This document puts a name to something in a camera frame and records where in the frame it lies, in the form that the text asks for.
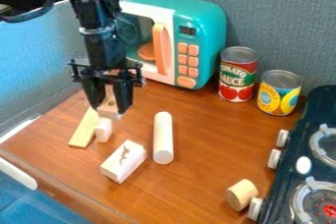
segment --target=gray wall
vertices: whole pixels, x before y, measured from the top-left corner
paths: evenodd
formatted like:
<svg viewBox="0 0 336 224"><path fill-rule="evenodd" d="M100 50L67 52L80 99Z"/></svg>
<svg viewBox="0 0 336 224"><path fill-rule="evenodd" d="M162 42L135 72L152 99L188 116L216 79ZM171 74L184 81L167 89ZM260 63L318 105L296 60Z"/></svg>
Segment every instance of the gray wall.
<svg viewBox="0 0 336 224"><path fill-rule="evenodd" d="M0 126L73 85L71 58L85 56L68 2L18 24L0 23Z"/></svg>
<svg viewBox="0 0 336 224"><path fill-rule="evenodd" d="M284 69L305 77L304 92L336 84L336 0L207 0L229 19L227 45L261 56L259 74Z"/></svg>

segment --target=stove burner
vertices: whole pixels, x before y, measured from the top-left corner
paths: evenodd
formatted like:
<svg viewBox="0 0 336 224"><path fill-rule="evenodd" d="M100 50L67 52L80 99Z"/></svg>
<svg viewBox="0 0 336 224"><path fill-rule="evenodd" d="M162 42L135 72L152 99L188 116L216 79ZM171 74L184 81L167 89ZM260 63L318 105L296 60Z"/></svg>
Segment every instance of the stove burner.
<svg viewBox="0 0 336 224"><path fill-rule="evenodd" d="M320 147L319 142L330 136L336 136L336 128L328 128L326 124L319 127L319 131L310 137L309 146L315 158L320 159L323 163L336 168L336 160L329 157L326 151Z"/></svg>
<svg viewBox="0 0 336 224"><path fill-rule="evenodd" d="M335 224L336 184L307 177L294 191L291 211L298 224Z"/></svg>

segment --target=tomato sauce can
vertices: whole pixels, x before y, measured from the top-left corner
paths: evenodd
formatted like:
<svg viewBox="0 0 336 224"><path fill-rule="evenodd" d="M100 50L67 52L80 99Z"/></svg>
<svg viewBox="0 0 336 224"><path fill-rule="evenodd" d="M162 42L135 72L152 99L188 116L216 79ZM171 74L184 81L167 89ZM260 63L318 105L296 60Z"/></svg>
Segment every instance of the tomato sauce can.
<svg viewBox="0 0 336 224"><path fill-rule="evenodd" d="M258 54L247 47L228 47L221 52L219 95L232 102L253 96Z"/></svg>
<svg viewBox="0 0 336 224"><path fill-rule="evenodd" d="M287 116L297 105L301 86L302 79L292 72L267 71L261 76L257 106L270 115Z"/></svg>

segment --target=can label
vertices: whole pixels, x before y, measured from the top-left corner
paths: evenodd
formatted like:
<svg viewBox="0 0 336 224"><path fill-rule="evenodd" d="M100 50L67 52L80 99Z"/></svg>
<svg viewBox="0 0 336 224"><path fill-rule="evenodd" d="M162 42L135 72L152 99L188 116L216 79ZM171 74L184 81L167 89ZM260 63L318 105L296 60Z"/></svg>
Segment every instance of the can label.
<svg viewBox="0 0 336 224"><path fill-rule="evenodd" d="M261 83L259 87L257 106L264 112L286 116L297 105L301 88L276 88L267 83Z"/></svg>
<svg viewBox="0 0 336 224"><path fill-rule="evenodd" d="M252 97L256 61L248 64L221 61L219 94L233 102L247 101Z"/></svg>

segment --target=toy stove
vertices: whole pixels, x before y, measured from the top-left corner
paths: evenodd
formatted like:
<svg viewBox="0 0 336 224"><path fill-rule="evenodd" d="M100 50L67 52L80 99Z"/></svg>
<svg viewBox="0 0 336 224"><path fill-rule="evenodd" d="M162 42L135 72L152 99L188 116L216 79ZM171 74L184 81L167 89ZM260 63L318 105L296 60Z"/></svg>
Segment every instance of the toy stove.
<svg viewBox="0 0 336 224"><path fill-rule="evenodd" d="M336 85L313 90L296 128L281 130L268 167L277 170L249 218L262 224L336 224Z"/></svg>

